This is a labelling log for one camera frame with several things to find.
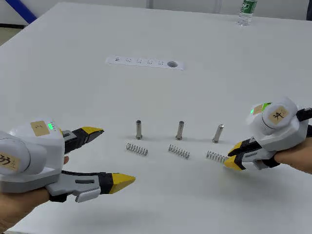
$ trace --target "hand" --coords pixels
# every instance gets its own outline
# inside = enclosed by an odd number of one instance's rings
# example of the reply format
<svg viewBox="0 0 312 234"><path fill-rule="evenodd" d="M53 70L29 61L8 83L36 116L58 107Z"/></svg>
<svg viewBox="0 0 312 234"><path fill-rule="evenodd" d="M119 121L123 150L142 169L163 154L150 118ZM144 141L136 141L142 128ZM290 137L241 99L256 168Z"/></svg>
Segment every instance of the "hand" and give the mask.
<svg viewBox="0 0 312 234"><path fill-rule="evenodd" d="M291 149L278 152L276 162L288 164L293 168L312 174L312 137Z"/></svg>
<svg viewBox="0 0 312 234"><path fill-rule="evenodd" d="M24 194L0 193L0 234L12 228L26 217L34 208L49 200L49 193L45 188L26 192Z"/></svg>

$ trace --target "handwritten label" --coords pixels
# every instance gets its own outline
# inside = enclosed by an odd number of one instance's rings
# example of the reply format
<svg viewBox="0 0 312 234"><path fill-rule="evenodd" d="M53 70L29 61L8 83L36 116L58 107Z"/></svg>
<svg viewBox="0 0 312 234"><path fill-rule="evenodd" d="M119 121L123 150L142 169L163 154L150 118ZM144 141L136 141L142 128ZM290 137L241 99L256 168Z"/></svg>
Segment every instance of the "handwritten label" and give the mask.
<svg viewBox="0 0 312 234"><path fill-rule="evenodd" d="M0 152L0 167L4 167L12 171L17 171L19 166L19 158Z"/></svg>
<svg viewBox="0 0 312 234"><path fill-rule="evenodd" d="M37 137L50 134L50 131L44 121L32 122L30 125Z"/></svg>
<svg viewBox="0 0 312 234"><path fill-rule="evenodd" d="M282 121L287 115L289 114L289 112L285 109L284 106L279 106L275 111L273 111L270 115L269 115L269 120L274 123L274 124L278 124L280 121Z"/></svg>
<svg viewBox="0 0 312 234"><path fill-rule="evenodd" d="M256 114L259 114L262 112L262 104L261 105L258 105L254 108L253 110L253 115L256 115Z"/></svg>

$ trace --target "yellow fingertip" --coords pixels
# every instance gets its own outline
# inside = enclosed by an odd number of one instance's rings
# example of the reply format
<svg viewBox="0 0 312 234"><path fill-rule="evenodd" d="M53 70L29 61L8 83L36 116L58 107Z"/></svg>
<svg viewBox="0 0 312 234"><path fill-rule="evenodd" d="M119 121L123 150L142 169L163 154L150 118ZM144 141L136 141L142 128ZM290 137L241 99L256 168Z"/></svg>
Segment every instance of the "yellow fingertip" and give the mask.
<svg viewBox="0 0 312 234"><path fill-rule="evenodd" d="M94 132L103 131L101 128L94 128L94 127L82 127L82 130L84 130L87 134L92 134Z"/></svg>
<svg viewBox="0 0 312 234"><path fill-rule="evenodd" d="M236 155L235 156L232 156L232 157L229 157L225 162L224 162L224 165L228 168L232 168L234 170L238 170L238 171L242 171L242 169L236 165L236 163L234 162L236 158Z"/></svg>
<svg viewBox="0 0 312 234"><path fill-rule="evenodd" d="M237 143L237 144L229 151L229 153L232 152L233 150L239 149L240 146L242 145L242 143L243 143L242 141L239 142L239 143Z"/></svg>
<svg viewBox="0 0 312 234"><path fill-rule="evenodd" d="M109 192L109 194L114 194L119 190L127 187L129 184L132 184L135 181L135 177L120 173L112 173L113 177L113 186Z"/></svg>

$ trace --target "coil spring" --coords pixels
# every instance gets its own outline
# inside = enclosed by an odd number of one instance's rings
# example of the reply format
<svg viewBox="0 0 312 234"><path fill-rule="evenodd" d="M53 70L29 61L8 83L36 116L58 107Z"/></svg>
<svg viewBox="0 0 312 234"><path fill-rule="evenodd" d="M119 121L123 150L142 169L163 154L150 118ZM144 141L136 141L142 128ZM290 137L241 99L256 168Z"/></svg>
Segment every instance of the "coil spring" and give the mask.
<svg viewBox="0 0 312 234"><path fill-rule="evenodd" d="M182 150L178 147L176 147L175 145L169 145L168 151L179 155L185 159L188 159L190 157L190 152L186 151L186 150Z"/></svg>
<svg viewBox="0 0 312 234"><path fill-rule="evenodd" d="M224 163L229 157L217 154L217 153L212 152L212 151L208 151L206 158L209 158L209 159L216 161L216 162Z"/></svg>
<svg viewBox="0 0 312 234"><path fill-rule="evenodd" d="M146 148L143 148L141 146L134 145L131 143L126 144L126 149L129 151L135 152L139 155L144 155L144 156L147 156L147 153L148 153L148 150Z"/></svg>

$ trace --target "metal pin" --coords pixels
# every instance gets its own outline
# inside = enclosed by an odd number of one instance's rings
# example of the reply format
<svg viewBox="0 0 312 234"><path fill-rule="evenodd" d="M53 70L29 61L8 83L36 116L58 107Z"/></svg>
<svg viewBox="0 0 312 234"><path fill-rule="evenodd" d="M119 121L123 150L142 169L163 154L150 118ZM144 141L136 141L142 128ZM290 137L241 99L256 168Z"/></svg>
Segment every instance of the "metal pin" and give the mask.
<svg viewBox="0 0 312 234"><path fill-rule="evenodd" d="M141 120L136 121L136 139L142 139L142 127L141 127Z"/></svg>
<svg viewBox="0 0 312 234"><path fill-rule="evenodd" d="M215 132L214 138L213 138L213 143L219 143L219 139L222 133L222 130L224 128L223 124L220 124Z"/></svg>
<svg viewBox="0 0 312 234"><path fill-rule="evenodd" d="M175 137L177 140L182 140L183 127L184 127L184 122L180 121L179 122L179 127L177 129L177 134L176 134L176 137Z"/></svg>

